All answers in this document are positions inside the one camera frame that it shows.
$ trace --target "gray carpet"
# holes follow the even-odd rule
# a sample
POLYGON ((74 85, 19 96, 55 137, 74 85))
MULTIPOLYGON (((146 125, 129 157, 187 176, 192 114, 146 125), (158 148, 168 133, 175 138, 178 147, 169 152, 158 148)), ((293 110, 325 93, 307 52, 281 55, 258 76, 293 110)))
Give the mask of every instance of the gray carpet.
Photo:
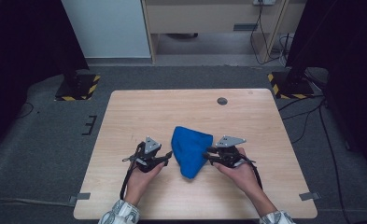
MULTIPOLYGON (((0 198, 23 198, 68 203, 79 193, 97 134, 114 90, 150 89, 271 89, 267 74, 275 67, 92 67, 101 79, 91 100, 58 102, 54 94, 63 77, 57 76, 35 84, 28 91, 27 102, 0 144, 0 198), (91 135, 86 123, 97 116, 91 135)), ((298 102, 281 111, 286 118, 319 105, 322 98, 298 102)), ((280 108, 292 100, 275 99, 280 108)), ((344 138, 322 107, 340 175, 341 193, 351 223, 367 220, 367 165, 358 152, 345 149, 344 138)), ((305 115, 284 120, 289 138, 302 135, 305 115)), ((296 219, 297 223, 346 223, 337 190, 332 154, 322 129, 318 111, 308 117, 303 138, 293 144, 311 191, 317 191, 318 216, 296 219)), ((97 223, 73 218, 73 207, 0 203, 0 223, 97 223)), ((164 221, 162 223, 185 223, 164 221)), ((213 221, 212 223, 247 223, 213 221)))

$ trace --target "black strap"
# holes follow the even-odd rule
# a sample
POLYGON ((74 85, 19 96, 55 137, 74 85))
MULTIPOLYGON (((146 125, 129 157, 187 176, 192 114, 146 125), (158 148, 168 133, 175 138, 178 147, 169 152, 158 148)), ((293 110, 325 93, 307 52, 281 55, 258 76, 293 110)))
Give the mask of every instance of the black strap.
POLYGON ((241 157, 242 159, 244 159, 245 161, 247 161, 247 163, 249 163, 249 165, 252 167, 253 169, 253 172, 255 173, 255 176, 256 176, 256 179, 258 181, 258 184, 260 186, 260 188, 262 189, 262 183, 261 183, 261 179, 260 179, 260 174, 259 174, 259 171, 257 170, 257 167, 253 164, 253 162, 248 158, 246 157, 245 155, 242 155, 241 154, 241 157))
POLYGON ((139 152, 139 149, 144 145, 144 142, 141 142, 139 145, 137 145, 136 148, 136 152, 134 153, 134 155, 132 157, 130 157, 131 160, 131 164, 130 167, 127 170, 127 175, 124 178, 124 182, 122 182, 122 187, 121 187, 121 191, 120 191, 120 199, 124 199, 124 194, 125 194, 125 189, 127 188, 127 184, 128 184, 128 180, 131 177, 131 174, 134 171, 134 168, 136 168, 136 166, 134 166, 136 164, 136 158, 137 158, 137 154, 139 152))

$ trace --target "plaid sleeve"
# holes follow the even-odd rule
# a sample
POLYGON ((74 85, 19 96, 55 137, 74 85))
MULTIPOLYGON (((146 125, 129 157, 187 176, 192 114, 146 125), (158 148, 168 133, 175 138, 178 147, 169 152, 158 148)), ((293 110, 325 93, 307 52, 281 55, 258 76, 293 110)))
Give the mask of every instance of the plaid sleeve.
POLYGON ((111 211, 99 220, 98 224, 136 224, 139 221, 139 210, 123 200, 118 200, 111 211))
POLYGON ((276 211, 261 217, 260 224, 294 224, 294 221, 287 212, 276 211))

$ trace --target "blue towel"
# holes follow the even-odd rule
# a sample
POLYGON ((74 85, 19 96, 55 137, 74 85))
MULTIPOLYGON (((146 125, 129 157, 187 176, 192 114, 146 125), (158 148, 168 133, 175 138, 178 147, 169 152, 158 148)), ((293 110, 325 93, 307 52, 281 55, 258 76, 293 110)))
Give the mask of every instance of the blue towel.
POLYGON ((203 153, 207 147, 212 146, 212 143, 213 136, 210 134, 175 127, 171 145, 183 176, 193 179, 198 174, 206 163, 203 153))

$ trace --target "person's left hand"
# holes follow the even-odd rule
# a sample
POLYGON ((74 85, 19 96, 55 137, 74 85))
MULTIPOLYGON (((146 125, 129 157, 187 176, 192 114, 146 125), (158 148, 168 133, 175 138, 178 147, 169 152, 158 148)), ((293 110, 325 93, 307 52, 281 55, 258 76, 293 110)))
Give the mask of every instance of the person's left hand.
POLYGON ((148 184, 161 171, 163 166, 164 162, 158 164, 147 173, 143 173, 138 168, 134 169, 127 183, 127 193, 125 194, 124 201, 137 206, 140 198, 142 198, 148 188, 148 184))

